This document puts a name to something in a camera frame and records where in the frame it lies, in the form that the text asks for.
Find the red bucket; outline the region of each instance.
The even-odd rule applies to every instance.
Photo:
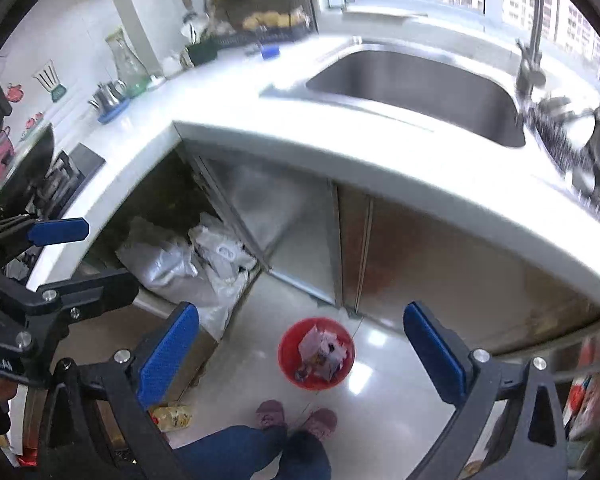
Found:
[[[331,381],[325,381],[320,377],[310,375],[304,382],[299,383],[295,378],[296,370],[302,365],[298,345],[314,325],[318,327],[318,330],[326,330],[327,332],[334,333],[338,338],[338,342],[347,349],[347,357]],[[285,377],[299,388],[312,392],[328,390],[340,384],[349,375],[355,359],[356,349],[353,346],[353,339],[349,335],[349,332],[342,325],[328,317],[309,317],[298,321],[285,332],[278,346],[278,364]]]

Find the metal kettle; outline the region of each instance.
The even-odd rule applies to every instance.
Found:
[[[98,83],[98,89],[88,103],[104,115],[117,108],[125,100],[125,97],[126,85],[118,79],[107,83]]]

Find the blue gripper pad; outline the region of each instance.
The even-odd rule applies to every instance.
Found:
[[[84,218],[46,220],[34,224],[27,232],[29,242],[37,247],[79,242],[89,235],[89,224]]]
[[[410,303],[404,308],[402,323],[404,333],[440,398],[457,408],[467,395],[466,375],[461,364],[417,303]]]
[[[199,329],[198,310],[189,303],[138,372],[136,396],[144,409],[162,400]]]

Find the white tile floor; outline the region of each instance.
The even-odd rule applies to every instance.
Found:
[[[356,362],[349,377],[318,394],[287,381],[277,361],[285,330],[305,317],[331,317],[354,336]],[[280,400],[286,421],[298,427],[311,411],[329,408],[338,428],[325,442],[333,480],[403,480],[433,444],[453,413],[440,400],[404,336],[317,302],[261,275],[235,314],[206,373],[182,398],[194,410],[191,427],[170,434],[183,446],[234,424],[254,424],[266,399]],[[277,461],[254,479],[275,476]]]

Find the glass pitcher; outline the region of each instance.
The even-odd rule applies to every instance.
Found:
[[[118,79],[126,84],[126,94],[129,97],[140,95],[149,84],[149,73],[138,59],[138,56],[126,44],[122,28],[109,34],[106,41],[113,52],[116,70],[118,70]]]

